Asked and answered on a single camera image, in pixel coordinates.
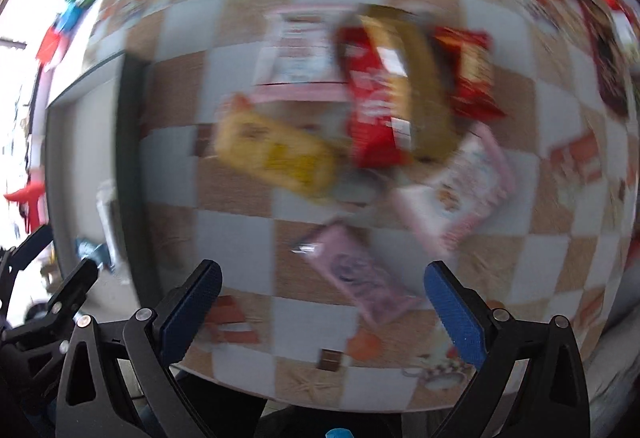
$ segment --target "purple snack package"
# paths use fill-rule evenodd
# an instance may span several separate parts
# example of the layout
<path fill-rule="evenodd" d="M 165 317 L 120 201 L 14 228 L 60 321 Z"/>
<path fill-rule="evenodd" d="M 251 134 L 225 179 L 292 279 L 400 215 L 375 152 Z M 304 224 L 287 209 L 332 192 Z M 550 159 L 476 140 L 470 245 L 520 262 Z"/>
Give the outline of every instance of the purple snack package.
<path fill-rule="evenodd" d="M 397 319 L 422 301 L 376 265 L 339 221 L 313 231 L 292 251 L 302 254 L 308 264 L 350 297 L 372 327 Z"/>

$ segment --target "metal screw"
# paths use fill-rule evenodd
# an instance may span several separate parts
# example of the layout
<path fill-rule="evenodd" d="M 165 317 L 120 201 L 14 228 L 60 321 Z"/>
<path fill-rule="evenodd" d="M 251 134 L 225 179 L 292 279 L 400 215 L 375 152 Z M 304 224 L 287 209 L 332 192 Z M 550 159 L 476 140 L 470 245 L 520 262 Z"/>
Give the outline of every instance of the metal screw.
<path fill-rule="evenodd" d="M 569 327 L 569 319 L 567 319 L 564 315 L 556 315 L 554 317 L 554 322 L 558 328 L 568 328 Z"/>
<path fill-rule="evenodd" d="M 79 328 L 86 328 L 89 324 L 91 324 L 91 317 L 89 315 L 83 315 L 78 319 Z"/>
<path fill-rule="evenodd" d="M 136 319 L 146 321 L 151 317 L 152 311 L 149 308 L 141 308 L 136 312 Z"/>
<path fill-rule="evenodd" d="M 511 314 L 503 309 L 503 308 L 496 308 L 494 310 L 494 319 L 497 321 L 500 321 L 501 323 L 505 323 L 507 322 L 511 317 Z"/>

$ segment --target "snack package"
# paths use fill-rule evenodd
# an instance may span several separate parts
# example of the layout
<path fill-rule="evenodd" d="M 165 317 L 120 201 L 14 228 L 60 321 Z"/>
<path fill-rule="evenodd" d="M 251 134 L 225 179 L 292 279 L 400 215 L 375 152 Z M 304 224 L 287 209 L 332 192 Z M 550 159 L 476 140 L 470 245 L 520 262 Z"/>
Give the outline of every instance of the snack package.
<path fill-rule="evenodd" d="M 267 15 L 252 100 L 348 101 L 335 60 L 334 34 L 344 6 L 290 6 Z"/>
<path fill-rule="evenodd" d="M 515 190 L 515 179 L 490 129 L 473 125 L 445 169 L 392 193 L 401 219 L 430 255 L 449 257 L 460 240 Z"/>
<path fill-rule="evenodd" d="M 308 198 L 331 188 L 334 150 L 321 139 L 253 111 L 235 95 L 217 125 L 216 156 L 230 167 Z"/>
<path fill-rule="evenodd" d="M 489 35 L 438 26 L 433 36 L 455 60 L 456 92 L 451 97 L 454 113 L 479 121 L 504 118 L 505 113 L 491 95 L 494 66 Z"/>
<path fill-rule="evenodd" d="M 338 53 L 354 112 L 352 159 L 358 167 L 443 161 L 458 144 L 433 53 L 410 15 L 369 5 L 358 24 L 338 31 Z"/>
<path fill-rule="evenodd" d="M 385 270 L 340 222 L 318 228 L 292 251 L 351 298 L 364 320 L 376 327 L 397 319 L 422 301 Z"/>

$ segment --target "checkered tablecloth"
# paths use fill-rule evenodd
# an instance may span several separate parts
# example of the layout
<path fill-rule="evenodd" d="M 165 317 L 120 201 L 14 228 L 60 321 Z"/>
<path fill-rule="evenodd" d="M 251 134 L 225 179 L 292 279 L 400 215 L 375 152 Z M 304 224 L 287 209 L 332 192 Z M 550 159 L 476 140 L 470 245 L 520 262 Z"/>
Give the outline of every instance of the checkered tablecloth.
<path fill-rule="evenodd" d="M 153 62 L 141 144 L 163 287 L 184 280 L 202 259 L 217 261 L 224 293 L 258 335 L 258 344 L 214 343 L 203 331 L 182 366 L 241 391 L 340 410 L 446 407 L 464 388 L 465 382 L 447 380 L 450 341 L 427 301 L 375 331 L 383 341 L 378 358 L 343 355 L 338 371 L 316 368 L 322 349 L 345 351 L 366 325 L 350 300 L 288 244 L 340 212 L 201 157 L 221 97 L 251 89 L 265 12 L 361 2 L 428 10 L 440 24 L 494 38 L 495 100 L 508 117 L 491 127 L 518 191 L 447 264 L 466 287 L 505 304 L 515 317 L 548 322 L 566 315 L 588 356 L 630 241 L 638 124 L 633 106 L 629 119 L 620 119 L 600 98 L 575 2 L 555 2 L 561 24 L 553 34 L 525 0 L 104 0 L 87 64 L 123 48 Z M 596 167 L 577 189 L 558 180 L 571 158 Z M 424 295 L 422 274 L 431 258 L 389 205 L 357 225 L 375 258 Z M 468 378 L 470 370 L 462 371 Z"/>

